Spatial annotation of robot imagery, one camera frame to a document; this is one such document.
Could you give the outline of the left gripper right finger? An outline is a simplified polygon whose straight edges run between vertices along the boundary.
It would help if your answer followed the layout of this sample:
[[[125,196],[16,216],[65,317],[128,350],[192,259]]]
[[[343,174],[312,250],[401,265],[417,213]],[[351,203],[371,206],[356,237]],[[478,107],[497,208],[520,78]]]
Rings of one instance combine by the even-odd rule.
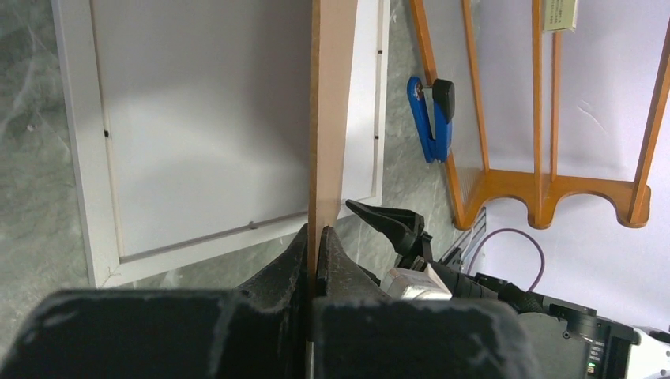
[[[402,300],[386,295],[322,231],[312,303],[316,378],[539,378],[529,334],[490,299]]]

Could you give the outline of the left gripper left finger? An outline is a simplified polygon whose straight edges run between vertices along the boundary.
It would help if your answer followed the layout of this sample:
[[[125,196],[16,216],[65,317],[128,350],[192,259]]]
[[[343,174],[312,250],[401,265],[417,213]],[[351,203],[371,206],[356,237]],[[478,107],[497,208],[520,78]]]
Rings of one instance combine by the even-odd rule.
[[[4,378],[303,378],[307,229],[232,289],[64,290],[28,316]]]

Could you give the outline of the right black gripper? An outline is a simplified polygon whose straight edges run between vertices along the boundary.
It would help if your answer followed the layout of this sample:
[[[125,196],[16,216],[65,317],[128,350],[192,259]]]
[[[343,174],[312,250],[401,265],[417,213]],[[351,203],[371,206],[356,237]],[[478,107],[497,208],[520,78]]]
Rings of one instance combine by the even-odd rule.
[[[390,241],[400,262],[414,262],[417,257],[433,260],[432,236],[425,231],[422,215],[402,208],[366,205],[346,200],[346,207]],[[430,262],[438,278],[455,298],[494,299],[511,306],[518,313],[549,314],[555,299],[522,290],[509,281],[485,274],[470,276],[438,262]]]

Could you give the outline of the brown backing board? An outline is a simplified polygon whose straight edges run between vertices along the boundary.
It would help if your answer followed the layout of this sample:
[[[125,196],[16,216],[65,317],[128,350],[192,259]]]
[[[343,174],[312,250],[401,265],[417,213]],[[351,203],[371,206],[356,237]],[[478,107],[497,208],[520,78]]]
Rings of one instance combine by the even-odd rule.
[[[307,272],[317,294],[321,235],[341,208],[357,1],[313,1]]]

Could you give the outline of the red and white photo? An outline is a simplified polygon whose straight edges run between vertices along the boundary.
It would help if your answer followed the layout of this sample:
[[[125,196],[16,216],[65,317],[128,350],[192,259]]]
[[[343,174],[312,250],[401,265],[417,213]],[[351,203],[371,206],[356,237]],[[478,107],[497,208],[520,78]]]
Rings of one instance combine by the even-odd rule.
[[[305,212],[309,1],[94,1],[122,255]]]

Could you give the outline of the white picture frame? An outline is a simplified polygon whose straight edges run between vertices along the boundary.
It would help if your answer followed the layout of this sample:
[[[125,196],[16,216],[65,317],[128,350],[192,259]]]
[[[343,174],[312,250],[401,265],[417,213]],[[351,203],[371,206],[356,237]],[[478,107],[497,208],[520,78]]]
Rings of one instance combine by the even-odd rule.
[[[305,212],[254,223],[152,253],[122,255],[111,138],[101,96],[94,1],[52,4],[66,114],[80,202],[88,276],[94,287],[117,287],[308,229]],[[390,4],[357,1],[348,100],[341,208],[347,199],[382,198]]]

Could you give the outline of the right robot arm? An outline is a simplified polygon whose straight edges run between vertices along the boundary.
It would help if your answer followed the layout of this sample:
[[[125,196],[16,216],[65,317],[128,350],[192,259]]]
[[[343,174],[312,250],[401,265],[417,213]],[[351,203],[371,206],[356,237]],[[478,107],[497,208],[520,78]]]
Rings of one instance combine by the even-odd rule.
[[[510,306],[529,332],[546,378],[667,378],[669,334],[624,325],[595,309],[523,290],[477,273],[470,276],[449,255],[434,261],[424,217],[414,211],[347,200],[347,208],[383,234],[397,254],[383,279],[370,279],[392,298],[488,299]]]

